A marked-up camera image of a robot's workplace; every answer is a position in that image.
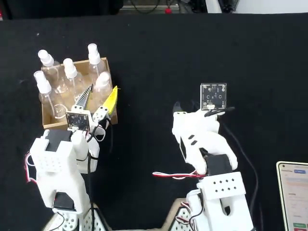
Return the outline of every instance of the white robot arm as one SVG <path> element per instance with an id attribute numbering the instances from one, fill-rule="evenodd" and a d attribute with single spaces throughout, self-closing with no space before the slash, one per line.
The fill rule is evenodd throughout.
<path id="1" fill-rule="evenodd" d="M 96 170 L 100 152 L 98 141 L 104 139 L 105 130 L 111 124 L 117 87 L 93 115 L 85 110 L 90 90 L 91 87 L 80 96 L 72 110 L 66 112 L 67 130 L 46 130 L 30 149 L 44 204 L 60 217 L 48 230 L 106 230 L 94 211 L 81 174 Z"/>
<path id="2" fill-rule="evenodd" d="M 189 225 L 193 231 L 252 231 L 254 226 L 240 172 L 233 172 L 237 158 L 226 139 L 218 134 L 218 115 L 226 110 L 226 84 L 201 85 L 201 109 L 194 113 L 174 107 L 172 133 L 186 163 L 199 178 L 189 192 Z"/>
<path id="3" fill-rule="evenodd" d="M 185 162 L 191 164 L 198 174 L 207 173 L 206 162 L 200 149 L 209 154 L 226 154 L 232 170 L 237 168 L 237 158 L 226 139 L 218 134 L 217 115 L 204 117 L 207 111 L 194 113 L 174 112 L 172 133 L 180 145 Z"/>

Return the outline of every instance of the red wire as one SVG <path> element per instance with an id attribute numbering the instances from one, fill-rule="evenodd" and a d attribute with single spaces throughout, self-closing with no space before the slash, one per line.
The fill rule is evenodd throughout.
<path id="1" fill-rule="evenodd" d="M 206 175 L 198 175 L 198 174 L 169 174 L 169 175 L 161 175 L 161 174 L 156 174 L 156 173 L 152 173 L 153 176 L 156 176 L 156 177 L 193 177 L 193 178 L 202 178 L 202 177 L 205 177 Z"/>

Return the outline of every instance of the phone screen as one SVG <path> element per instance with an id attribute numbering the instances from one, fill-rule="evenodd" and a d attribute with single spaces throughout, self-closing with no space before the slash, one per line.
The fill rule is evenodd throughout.
<path id="1" fill-rule="evenodd" d="M 279 164 L 284 212 L 289 231 L 308 231 L 308 165 Z"/>

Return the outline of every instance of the smartphone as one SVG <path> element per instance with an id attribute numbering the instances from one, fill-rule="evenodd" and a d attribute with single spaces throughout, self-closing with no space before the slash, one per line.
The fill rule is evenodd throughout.
<path id="1" fill-rule="evenodd" d="M 308 163 L 276 164 L 286 231 L 308 231 Z"/>

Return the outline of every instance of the circuit board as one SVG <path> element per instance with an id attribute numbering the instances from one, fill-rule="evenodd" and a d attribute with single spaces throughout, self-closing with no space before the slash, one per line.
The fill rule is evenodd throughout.
<path id="1" fill-rule="evenodd" d="M 68 128 L 90 131 L 89 116 L 82 113 L 66 112 Z"/>
<path id="2" fill-rule="evenodd" d="M 202 83 L 200 86 L 201 110 L 224 109 L 227 106 L 226 83 Z"/>

